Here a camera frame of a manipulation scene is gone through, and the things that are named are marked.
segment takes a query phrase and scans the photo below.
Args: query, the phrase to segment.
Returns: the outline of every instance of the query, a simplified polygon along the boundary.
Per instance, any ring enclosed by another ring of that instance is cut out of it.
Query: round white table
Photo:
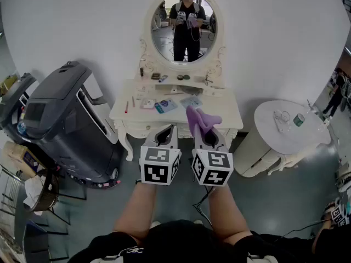
[[[274,111],[277,110],[289,113],[288,131],[279,132],[274,119]],[[254,113],[255,126],[234,152],[235,170],[242,176],[253,177],[282,157],[290,157],[293,161],[289,165],[291,167],[320,143],[329,144],[331,137],[328,129],[322,127],[323,121],[312,111],[307,111],[299,104],[284,100],[267,101],[259,105]],[[305,116],[300,127],[293,122],[298,113]]]

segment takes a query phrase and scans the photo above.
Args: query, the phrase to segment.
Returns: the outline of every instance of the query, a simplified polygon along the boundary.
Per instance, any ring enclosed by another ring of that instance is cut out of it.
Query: shelf
[[[195,87],[200,89],[213,89],[213,87],[224,88],[221,77],[219,78],[208,78],[208,85],[204,83],[204,76],[190,76],[189,80],[178,80],[177,75],[169,75],[167,79],[163,82],[158,82],[158,80],[151,79],[151,76],[144,75],[141,77],[140,75],[136,75],[135,82],[142,85],[184,85],[187,87]]]

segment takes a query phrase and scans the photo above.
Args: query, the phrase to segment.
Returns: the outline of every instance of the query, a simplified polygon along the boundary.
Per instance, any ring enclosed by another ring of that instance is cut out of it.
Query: ornate mirror frame
[[[223,56],[225,54],[225,47],[223,46],[224,37],[224,20],[222,13],[214,0],[206,0],[212,7],[216,15],[217,30],[214,43],[210,51],[202,58],[194,62],[175,62],[169,61],[161,55],[154,45],[152,40],[151,21],[154,17],[155,10],[164,0],[155,0],[144,21],[144,31],[140,39],[141,57],[139,68],[144,69],[144,73],[160,72],[163,74],[179,72],[192,72],[195,75],[209,75],[209,77],[218,78],[222,75]]]

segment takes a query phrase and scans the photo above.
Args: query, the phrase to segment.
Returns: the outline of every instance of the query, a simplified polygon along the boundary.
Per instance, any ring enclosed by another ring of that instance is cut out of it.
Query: person standing
[[[199,58],[200,52],[200,28],[203,20],[206,19],[205,10],[202,6],[196,5],[198,11],[195,9],[193,0],[183,0],[179,10],[177,4],[174,4],[169,13],[171,25],[175,27],[173,52],[175,61],[184,61],[185,49],[188,50],[188,62],[195,61]],[[186,19],[189,14],[196,14],[197,26],[188,28],[186,21],[182,24],[178,23],[177,17],[179,12],[184,12]]]
[[[330,112],[330,117],[333,117],[338,106],[341,103],[341,100],[343,98],[342,95],[342,88],[345,84],[345,82],[347,81],[346,76],[344,75],[344,72],[340,69],[338,70],[338,77],[336,79],[336,85],[334,87],[334,95],[331,98],[331,100],[329,101],[329,104],[327,105],[327,107],[323,110],[323,114],[327,114],[328,111],[330,110],[330,108],[332,108],[331,112]]]

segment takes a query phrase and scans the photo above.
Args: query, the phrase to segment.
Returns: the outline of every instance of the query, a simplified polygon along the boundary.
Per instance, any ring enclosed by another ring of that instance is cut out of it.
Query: oval mirror
[[[204,58],[216,40],[216,16],[205,0],[164,0],[151,21],[152,39],[172,62]]]

